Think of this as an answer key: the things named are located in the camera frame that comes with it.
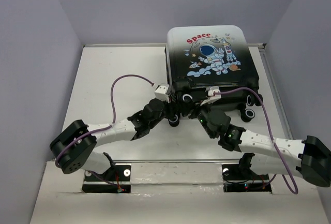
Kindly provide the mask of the black and white suitcase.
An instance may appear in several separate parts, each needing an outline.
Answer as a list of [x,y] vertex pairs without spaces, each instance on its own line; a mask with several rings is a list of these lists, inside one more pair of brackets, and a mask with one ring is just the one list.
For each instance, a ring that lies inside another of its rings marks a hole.
[[259,74],[243,31],[235,25],[174,27],[165,46],[167,83],[188,115],[188,98],[204,98],[218,86],[224,95],[215,104],[225,112],[238,110],[242,121],[255,117],[260,106]]

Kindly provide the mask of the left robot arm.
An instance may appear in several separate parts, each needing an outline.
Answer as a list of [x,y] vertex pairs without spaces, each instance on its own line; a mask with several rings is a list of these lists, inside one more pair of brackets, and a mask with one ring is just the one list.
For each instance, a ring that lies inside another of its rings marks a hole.
[[109,180],[114,175],[114,163],[108,154],[96,153],[94,149],[117,141],[140,139],[163,119],[173,127],[178,126],[179,110],[172,101],[154,98],[142,110],[113,124],[88,125],[76,120],[51,142],[50,150],[64,174],[83,169]]

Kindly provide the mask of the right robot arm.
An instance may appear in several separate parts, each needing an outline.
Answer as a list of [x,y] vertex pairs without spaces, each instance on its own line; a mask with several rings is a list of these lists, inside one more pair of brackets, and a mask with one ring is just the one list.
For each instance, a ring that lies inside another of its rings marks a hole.
[[231,118],[216,104],[196,107],[189,118],[196,118],[223,149],[242,153],[238,172],[243,178],[283,174],[301,177],[315,186],[330,187],[330,150],[315,136],[303,140],[272,139],[231,124]]

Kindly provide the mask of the white cardboard front panel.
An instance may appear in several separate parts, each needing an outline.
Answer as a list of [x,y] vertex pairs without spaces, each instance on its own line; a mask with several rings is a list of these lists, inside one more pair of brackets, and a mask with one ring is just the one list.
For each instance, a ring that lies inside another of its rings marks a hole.
[[143,187],[127,194],[83,193],[83,172],[65,176],[52,162],[43,175],[31,223],[327,223],[318,191],[299,194],[280,180],[272,193],[225,193],[222,187]]

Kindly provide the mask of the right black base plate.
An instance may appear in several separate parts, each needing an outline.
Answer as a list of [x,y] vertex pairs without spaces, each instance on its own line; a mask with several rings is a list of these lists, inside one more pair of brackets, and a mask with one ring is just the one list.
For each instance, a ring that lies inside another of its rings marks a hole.
[[269,176],[257,175],[250,170],[242,172],[238,164],[222,166],[223,191],[231,192],[272,192]]

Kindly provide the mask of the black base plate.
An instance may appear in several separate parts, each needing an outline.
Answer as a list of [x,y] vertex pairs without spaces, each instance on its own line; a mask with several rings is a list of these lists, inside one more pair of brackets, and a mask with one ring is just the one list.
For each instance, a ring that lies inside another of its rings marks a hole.
[[231,192],[272,192],[269,176],[257,175],[250,170],[242,172],[238,164],[222,166],[223,191]]
[[85,171],[82,191],[84,193],[131,193],[131,164],[117,163],[115,172],[105,179],[95,172]]

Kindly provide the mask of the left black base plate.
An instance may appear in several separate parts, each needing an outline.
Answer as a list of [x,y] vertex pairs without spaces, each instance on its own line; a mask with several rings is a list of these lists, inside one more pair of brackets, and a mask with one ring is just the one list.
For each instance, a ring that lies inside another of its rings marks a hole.
[[84,193],[131,193],[131,164],[117,163],[115,172],[105,179],[95,172],[85,171],[82,191]]

